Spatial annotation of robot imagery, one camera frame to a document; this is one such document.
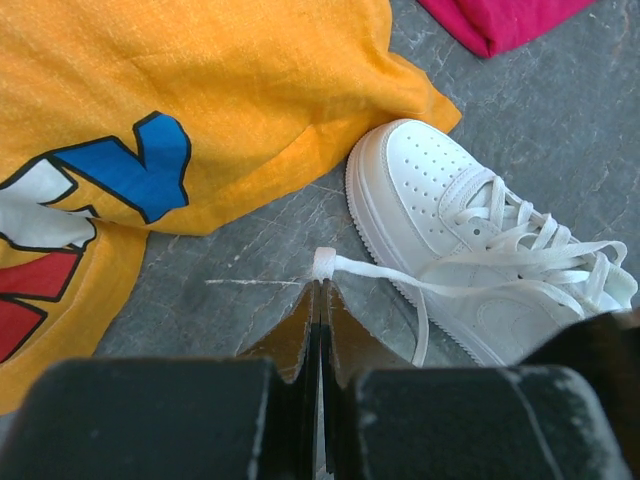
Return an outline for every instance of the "cut shoelace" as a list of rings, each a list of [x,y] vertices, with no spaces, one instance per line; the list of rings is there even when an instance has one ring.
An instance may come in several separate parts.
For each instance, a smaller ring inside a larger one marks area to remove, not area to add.
[[[457,255],[437,260],[430,265],[429,270],[438,268],[447,263],[469,263],[471,260],[478,260],[477,255]],[[504,261],[505,265],[511,265],[510,262]],[[416,299],[416,308],[418,310],[418,335],[416,339],[416,349],[412,358],[412,363],[416,366],[422,366],[427,355],[429,344],[429,321],[427,314],[427,305],[424,298],[424,292],[429,291],[446,297],[460,297],[465,295],[480,294],[497,288],[513,288],[521,290],[531,290],[542,292],[554,299],[558,303],[562,303],[575,311],[580,318],[583,317],[584,311],[580,304],[568,293],[558,287],[540,280],[522,279],[517,282],[507,282],[501,285],[492,285],[489,287],[454,287],[447,285],[439,285],[435,283],[427,283],[417,280],[416,278],[399,272],[392,268],[381,267],[378,265],[351,260],[340,255],[333,248],[318,248],[315,253],[313,262],[312,277],[316,280],[333,279],[335,271],[349,272],[355,275],[370,278],[386,278],[392,282],[416,287],[420,292],[420,296]]]

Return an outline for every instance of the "shoe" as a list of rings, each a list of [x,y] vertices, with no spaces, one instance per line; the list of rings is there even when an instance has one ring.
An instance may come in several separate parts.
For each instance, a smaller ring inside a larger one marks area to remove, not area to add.
[[[364,243],[388,268],[336,266],[335,258],[333,266],[390,278],[418,308],[418,365],[427,311],[478,364],[510,365],[574,322],[630,309],[638,290],[620,267],[623,243],[579,242],[425,123],[365,135],[349,157],[346,189]],[[331,252],[322,255],[331,264]]]

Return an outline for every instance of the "sneaker sole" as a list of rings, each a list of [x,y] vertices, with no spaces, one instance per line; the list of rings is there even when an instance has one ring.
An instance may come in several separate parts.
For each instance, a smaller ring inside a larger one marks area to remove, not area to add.
[[[360,163],[361,152],[372,132],[362,137],[351,151],[347,160],[347,173],[345,186],[347,190],[347,204],[349,213],[353,218],[356,229],[365,247],[378,265],[390,267],[401,272],[407,269],[402,265],[398,256],[394,253],[392,242],[384,230],[377,213],[372,205],[371,196],[366,185],[361,181]],[[414,287],[408,287],[397,282],[392,282],[396,289],[413,305],[417,306],[416,299],[419,291]],[[480,338],[471,332],[469,327],[447,313],[436,298],[429,292],[424,294],[427,301],[429,320],[440,327],[453,341],[455,341],[478,365],[504,365],[498,355],[489,348]]]

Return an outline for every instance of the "white sneaker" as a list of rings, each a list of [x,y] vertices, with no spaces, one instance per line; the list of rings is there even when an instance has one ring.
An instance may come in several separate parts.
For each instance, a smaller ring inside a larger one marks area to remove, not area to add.
[[[346,259],[335,267],[391,278],[418,307],[416,364],[426,355],[427,309],[479,364],[508,365],[571,323],[631,308],[638,290],[620,268],[623,243],[579,242],[425,123],[365,135],[346,188],[376,262],[408,277]]]

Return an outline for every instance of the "stone floor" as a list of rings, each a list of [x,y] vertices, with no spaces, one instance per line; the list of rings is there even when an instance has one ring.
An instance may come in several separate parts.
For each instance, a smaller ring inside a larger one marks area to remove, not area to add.
[[[464,114],[452,137],[578,238],[626,242],[625,265],[638,278],[640,1],[597,2],[488,61],[414,0],[391,3],[392,50],[423,68]],[[205,238],[151,235],[131,300],[97,355],[233,355],[291,306],[316,247],[368,259],[347,211],[343,174],[341,165]],[[349,276],[337,283],[355,315],[408,358],[417,319],[396,290]],[[437,329],[430,345],[429,364],[470,363]],[[0,441],[9,421],[0,418]],[[322,465],[320,458],[318,477],[329,478]]]

